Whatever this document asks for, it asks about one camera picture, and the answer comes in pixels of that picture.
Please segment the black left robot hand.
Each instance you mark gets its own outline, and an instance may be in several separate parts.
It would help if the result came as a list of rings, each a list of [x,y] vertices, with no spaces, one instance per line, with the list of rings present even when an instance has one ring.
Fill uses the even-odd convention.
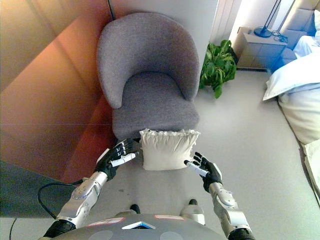
[[[98,158],[95,172],[103,172],[107,175],[107,180],[113,179],[116,175],[116,170],[122,164],[125,164],[139,155],[139,152],[133,152],[132,138],[127,138],[111,149],[106,149]]]

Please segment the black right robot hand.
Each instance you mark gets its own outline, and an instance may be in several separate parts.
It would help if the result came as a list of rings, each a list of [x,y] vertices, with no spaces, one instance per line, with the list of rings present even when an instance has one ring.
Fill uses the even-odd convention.
[[[201,176],[203,181],[203,188],[206,192],[210,192],[210,184],[222,183],[222,174],[217,168],[216,164],[210,162],[201,153],[195,152],[193,160],[184,160],[184,164]]]

